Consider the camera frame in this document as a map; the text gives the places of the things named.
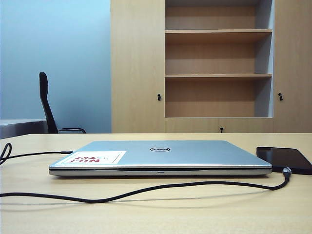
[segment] wooden cabinet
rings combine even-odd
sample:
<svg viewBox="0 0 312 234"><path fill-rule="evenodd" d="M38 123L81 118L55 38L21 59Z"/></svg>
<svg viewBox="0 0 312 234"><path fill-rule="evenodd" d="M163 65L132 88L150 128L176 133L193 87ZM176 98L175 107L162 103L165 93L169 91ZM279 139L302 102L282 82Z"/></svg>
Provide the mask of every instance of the wooden cabinet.
<svg viewBox="0 0 312 234"><path fill-rule="evenodd" d="M275 0L273 116L277 133L312 132L311 25L311 0Z"/></svg>
<svg viewBox="0 0 312 234"><path fill-rule="evenodd" d="M163 0L111 1L113 133L165 131L164 43Z"/></svg>
<svg viewBox="0 0 312 234"><path fill-rule="evenodd" d="M311 132L310 12L309 0L112 0L112 132Z"/></svg>
<svg viewBox="0 0 312 234"><path fill-rule="evenodd" d="M273 131L272 10L271 0L166 1L166 132Z"/></svg>

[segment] chair backrest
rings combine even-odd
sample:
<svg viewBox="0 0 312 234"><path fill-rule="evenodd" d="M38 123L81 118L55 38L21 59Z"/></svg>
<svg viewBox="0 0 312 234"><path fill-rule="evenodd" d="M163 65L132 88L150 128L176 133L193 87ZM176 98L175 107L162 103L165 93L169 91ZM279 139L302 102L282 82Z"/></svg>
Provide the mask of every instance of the chair backrest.
<svg viewBox="0 0 312 234"><path fill-rule="evenodd" d="M48 84L48 77L44 72L39 73L39 86L40 86L40 99L43 105L45 117L47 119L48 132L59 133L58 128L55 124L53 115L52 115L50 105L48 103L47 96L48 96L49 84Z"/></svg>

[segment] table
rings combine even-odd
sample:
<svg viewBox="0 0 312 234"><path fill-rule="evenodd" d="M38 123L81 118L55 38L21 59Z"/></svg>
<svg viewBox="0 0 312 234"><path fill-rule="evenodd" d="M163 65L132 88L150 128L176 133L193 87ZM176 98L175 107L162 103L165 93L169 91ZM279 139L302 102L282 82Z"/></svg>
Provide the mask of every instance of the table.
<svg viewBox="0 0 312 234"><path fill-rule="evenodd" d="M0 138L47 133L46 119L0 119Z"/></svg>
<svg viewBox="0 0 312 234"><path fill-rule="evenodd" d="M257 146L299 149L312 160L312 134L38 134L1 140L12 155L75 150L94 140L227 140L255 154ZM256 177L59 178L48 165L62 155L15 158L1 166L1 192L105 198L155 185L204 180L280 184L280 173ZM312 176L292 175L283 189L229 185L171 188L107 204L32 197L1 198L1 233L311 233Z"/></svg>

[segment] wall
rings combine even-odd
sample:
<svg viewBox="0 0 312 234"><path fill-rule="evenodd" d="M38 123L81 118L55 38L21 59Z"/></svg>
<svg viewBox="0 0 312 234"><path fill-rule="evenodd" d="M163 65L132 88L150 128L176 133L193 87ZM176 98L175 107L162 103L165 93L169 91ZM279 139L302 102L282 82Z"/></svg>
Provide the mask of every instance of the wall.
<svg viewBox="0 0 312 234"><path fill-rule="evenodd" d="M1 119L45 118L39 72L57 126L111 131L110 1L1 0Z"/></svg>

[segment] smartphone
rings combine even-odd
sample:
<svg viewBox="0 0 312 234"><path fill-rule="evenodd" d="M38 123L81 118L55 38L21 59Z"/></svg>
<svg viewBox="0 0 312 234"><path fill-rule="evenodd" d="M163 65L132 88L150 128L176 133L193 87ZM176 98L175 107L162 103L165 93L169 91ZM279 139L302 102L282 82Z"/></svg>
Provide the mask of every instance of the smartphone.
<svg viewBox="0 0 312 234"><path fill-rule="evenodd" d="M289 167L294 174L312 175L312 164L297 149L257 147L257 156L272 164L273 172Z"/></svg>

